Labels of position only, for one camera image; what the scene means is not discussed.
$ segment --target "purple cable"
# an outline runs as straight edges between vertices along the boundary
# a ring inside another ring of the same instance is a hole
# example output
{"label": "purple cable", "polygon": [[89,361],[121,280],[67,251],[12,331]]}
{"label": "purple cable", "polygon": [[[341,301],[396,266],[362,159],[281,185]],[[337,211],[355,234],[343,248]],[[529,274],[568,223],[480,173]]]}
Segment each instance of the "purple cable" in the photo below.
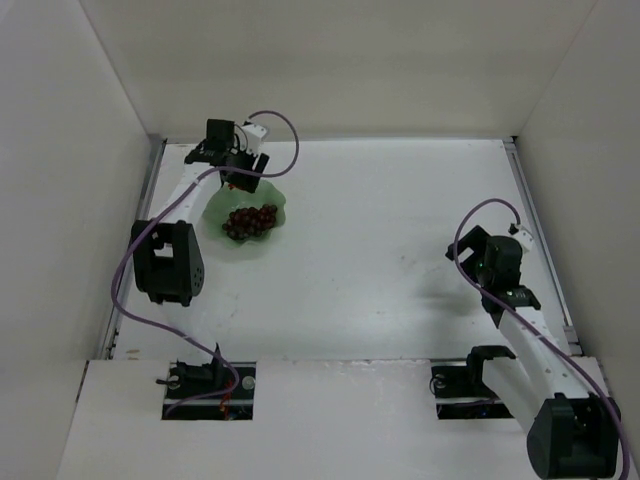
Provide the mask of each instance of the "purple cable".
{"label": "purple cable", "polygon": [[166,217],[174,208],[176,208],[178,205],[180,205],[188,196],[189,194],[191,194],[191,192],[196,188],[198,182],[200,182],[202,179],[204,179],[205,177],[208,177],[209,175],[211,175],[214,172],[219,172],[219,171],[225,171],[225,172],[237,172],[237,173],[242,173],[245,175],[249,175],[252,177],[262,177],[262,178],[275,178],[275,177],[281,177],[282,175],[288,173],[296,164],[296,162],[298,161],[298,155],[300,153],[300,138],[298,137],[298,132],[296,131],[296,128],[293,126],[293,123],[291,123],[289,121],[289,119],[287,117],[285,117],[283,114],[276,112],[274,110],[260,110],[258,112],[252,113],[251,115],[249,115],[249,119],[253,119],[257,116],[260,115],[273,115],[276,116],[278,118],[280,118],[281,120],[283,120],[287,126],[291,129],[291,133],[293,134],[293,138],[295,141],[295,152],[293,154],[293,160],[291,160],[291,163],[289,164],[289,166],[287,168],[285,168],[284,170],[282,170],[281,172],[277,172],[277,173],[258,173],[258,172],[253,172],[253,171],[249,171],[249,170],[243,170],[241,168],[237,168],[237,167],[213,167],[210,168],[209,170],[205,171],[204,173],[200,174],[197,178],[197,180],[192,183],[191,185],[189,185],[189,187],[184,191],[184,193],[182,195],[180,195],[180,197],[178,197],[171,205],[169,205],[167,208],[165,208],[162,212],[160,212],[160,214],[158,214],[157,217],[155,217],[150,223],[149,225],[147,225],[147,227],[142,231],[142,233],[140,233],[140,235],[138,235],[136,237],[136,239],[131,242],[131,245],[129,246],[129,248],[127,249],[126,253],[124,254],[124,256],[122,257],[122,260],[120,260],[120,263],[118,264],[118,267],[116,268],[115,274],[113,275],[113,280],[111,281],[111,301],[113,302],[113,305],[116,307],[116,310],[118,310],[122,315],[124,315],[125,317],[130,318],[131,320],[135,320],[136,322],[142,323],[144,325],[149,325],[151,327],[155,327],[155,328],[159,328],[161,330],[164,330],[166,332],[172,333],[180,338],[182,338],[183,340],[185,340],[186,342],[190,343],[191,345],[193,345],[194,347],[202,350],[203,352],[211,355],[213,358],[217,359],[219,362],[221,362],[226,368],[228,368],[231,373],[233,374],[233,385],[229,388],[225,388],[223,390],[218,390],[215,392],[210,392],[210,393],[203,393],[200,395],[194,395],[192,397],[188,397],[188,398],[184,398],[176,403],[174,403],[173,405],[171,405],[167,411],[166,411],[166,415],[168,416],[174,409],[178,408],[181,405],[184,405],[187,402],[190,402],[191,400],[199,400],[202,398],[208,398],[208,397],[216,397],[219,395],[225,395],[227,393],[233,392],[235,390],[235,388],[238,386],[238,384],[240,383],[240,375],[238,374],[238,371],[229,363],[227,362],[222,355],[220,355],[220,352],[218,352],[217,350],[211,350],[210,348],[206,347],[205,345],[199,343],[197,340],[191,338],[189,335],[187,335],[186,333],[182,332],[181,330],[177,329],[177,328],[173,328],[170,327],[168,325],[164,325],[162,323],[159,322],[154,322],[153,320],[149,320],[147,318],[141,317],[139,315],[136,315],[134,313],[131,313],[129,311],[127,311],[127,309],[124,308],[124,306],[120,303],[120,301],[118,300],[118,291],[120,289],[120,282],[122,280],[122,276],[124,274],[124,269],[125,266],[127,265],[127,262],[129,261],[129,259],[131,258],[131,256],[133,255],[133,252],[140,246],[140,244],[142,243],[142,241],[144,240],[144,238],[149,235],[153,229],[160,223],[160,221]]}
{"label": "purple cable", "polygon": [[518,211],[516,210],[516,208],[513,205],[511,205],[506,200],[502,200],[501,198],[490,198],[488,200],[480,202],[478,205],[473,207],[471,209],[471,211],[469,213],[467,213],[467,215],[462,219],[462,222],[460,223],[460,226],[458,227],[458,230],[456,231],[456,235],[455,235],[454,240],[453,240],[453,259],[455,261],[456,267],[457,267],[458,271],[460,272],[460,274],[462,275],[462,277],[469,283],[469,285],[471,285],[473,288],[478,290],[478,292],[480,292],[480,294],[483,297],[488,298],[489,300],[491,300],[495,304],[497,304],[500,307],[504,308],[511,315],[513,315],[514,318],[516,318],[516,320],[518,320],[527,330],[529,330],[536,337],[538,337],[538,339],[547,348],[549,348],[549,350],[551,350],[554,354],[556,354],[558,357],[560,357],[567,365],[569,365],[571,368],[573,368],[575,371],[577,371],[587,381],[587,383],[591,386],[591,388],[593,388],[593,390],[598,394],[598,396],[602,399],[602,402],[604,403],[604,406],[605,406],[605,408],[607,410],[607,413],[611,417],[611,420],[612,420],[613,424],[615,425],[616,430],[618,431],[618,437],[620,438],[620,446],[622,448],[622,472],[620,473],[619,480],[627,480],[627,478],[629,477],[629,470],[631,468],[631,458],[630,458],[630,453],[629,453],[629,440],[627,439],[627,435],[626,435],[626,433],[624,431],[624,427],[622,426],[622,422],[618,418],[618,414],[616,412],[616,409],[613,406],[613,404],[611,403],[611,401],[609,400],[609,397],[607,396],[607,394],[600,388],[600,386],[586,372],[585,369],[583,369],[580,365],[578,365],[569,355],[567,355],[562,350],[560,350],[560,348],[558,348],[556,345],[554,345],[554,343],[551,342],[548,338],[543,337],[542,333],[536,327],[531,325],[522,315],[517,313],[508,304],[504,303],[499,298],[491,295],[488,291],[486,291],[480,285],[477,285],[465,273],[465,271],[462,269],[462,265],[460,265],[460,260],[458,258],[458,242],[460,241],[460,237],[462,235],[462,230],[464,229],[464,227],[467,224],[467,222],[469,221],[469,219],[471,219],[471,217],[473,217],[473,215],[478,210],[480,210],[482,207],[484,207],[484,206],[486,206],[486,205],[488,205],[490,203],[500,203],[500,204],[506,206],[507,208],[509,208],[513,212],[513,214],[516,216],[516,222],[518,224],[520,224],[520,215],[518,214]]}

